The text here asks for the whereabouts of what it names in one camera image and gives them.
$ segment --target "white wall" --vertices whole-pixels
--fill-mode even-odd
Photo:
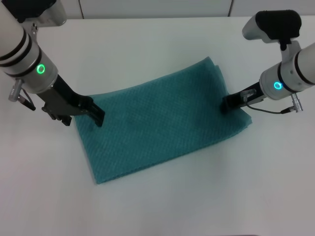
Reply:
[[[292,9],[300,15],[315,15],[315,0],[234,0],[231,16],[252,16],[263,10]]]
[[[61,0],[68,19],[82,19],[78,0]]]
[[[69,19],[81,19],[79,0],[62,0]],[[231,0],[81,0],[86,19],[227,16]],[[234,0],[231,16],[292,9],[315,15],[315,0]]]
[[[81,0],[84,18],[227,16],[231,0]]]

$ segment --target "white table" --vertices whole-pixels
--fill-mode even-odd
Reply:
[[[38,41],[78,93],[105,93],[170,74],[207,56],[230,93],[256,83],[281,60],[277,44],[246,41],[249,18],[69,20]],[[302,47],[315,41],[303,17]],[[314,235],[315,89],[304,112],[245,108],[253,124],[220,144],[95,185],[74,123],[7,100],[0,80],[0,235]],[[290,98],[257,107],[281,110]]]

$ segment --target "black stripe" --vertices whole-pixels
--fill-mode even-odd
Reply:
[[[297,61],[297,59],[298,59],[298,57],[299,57],[299,54],[300,54],[300,51],[296,54],[295,59],[294,59],[294,66],[295,66],[295,69],[296,69],[297,74],[300,76],[300,78],[301,78],[305,83],[307,83],[307,84],[309,84],[309,85],[315,85],[314,83],[312,83],[311,81],[309,81],[308,79],[306,79],[306,78],[304,77],[304,75],[302,74],[302,72],[301,72],[301,70],[300,70],[300,68],[299,68],[298,61]]]
[[[21,42],[18,44],[18,46],[13,49],[10,53],[0,57],[0,60],[7,60],[9,59],[10,57],[12,57],[13,55],[15,55],[18,51],[21,50],[21,48],[23,47],[23,45],[25,44],[25,41],[26,41],[26,31],[23,29],[23,37],[22,37],[22,40]]]
[[[290,91],[290,92],[292,92],[292,93],[297,93],[297,92],[298,92],[298,91],[294,91],[294,90],[290,89],[290,88],[284,83],[284,80],[282,79],[282,76],[281,76],[281,62],[279,63],[279,66],[278,66],[278,79],[279,79],[280,83],[283,85],[283,87],[284,87],[286,90],[288,90],[288,91]]]
[[[10,61],[8,63],[5,63],[5,64],[0,64],[0,67],[9,67],[9,66],[13,66],[17,63],[19,63],[21,60],[23,60],[24,57],[26,57],[26,55],[30,52],[32,48],[32,39],[31,39],[31,36],[29,36],[29,44],[28,46],[26,47],[25,51],[20,54],[16,59],[14,59],[13,61]]]
[[[39,55],[38,55],[38,58],[36,59],[36,61],[34,62],[34,64],[29,68],[27,69],[26,71],[20,73],[20,74],[16,74],[16,75],[11,75],[11,74],[7,74],[8,76],[10,77],[13,77],[13,78],[19,78],[19,77],[22,77],[22,76],[25,76],[29,73],[31,73],[37,66],[38,64],[40,63],[41,61],[41,58],[42,58],[42,52],[41,52],[41,49],[39,48]]]

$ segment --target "fabric texture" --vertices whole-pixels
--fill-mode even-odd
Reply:
[[[237,109],[220,112],[227,90],[210,58],[174,74],[92,95],[105,112],[101,128],[75,117],[96,183],[119,178],[226,140],[251,124]]]

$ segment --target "metal connector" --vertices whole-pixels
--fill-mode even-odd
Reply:
[[[295,111],[296,112],[302,112],[303,108],[302,108],[301,102],[298,99],[296,93],[291,94],[291,98],[292,98],[292,103],[293,103],[293,107],[294,107]]]
[[[20,92],[22,89],[23,80],[16,79],[15,84],[11,89],[11,93],[9,95],[9,101],[16,102],[19,99]]]

